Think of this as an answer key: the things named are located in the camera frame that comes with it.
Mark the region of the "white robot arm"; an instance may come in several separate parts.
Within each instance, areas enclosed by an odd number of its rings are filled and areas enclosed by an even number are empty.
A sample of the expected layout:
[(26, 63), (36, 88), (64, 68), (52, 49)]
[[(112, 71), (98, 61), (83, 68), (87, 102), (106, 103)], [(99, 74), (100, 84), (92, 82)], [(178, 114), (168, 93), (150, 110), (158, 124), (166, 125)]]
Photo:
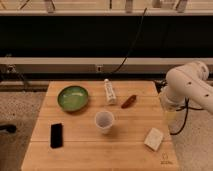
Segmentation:
[(176, 110), (186, 98), (213, 114), (213, 87), (206, 82), (208, 77), (209, 69), (202, 61), (174, 67), (167, 72), (167, 85), (161, 89), (159, 99), (168, 123), (174, 120)]

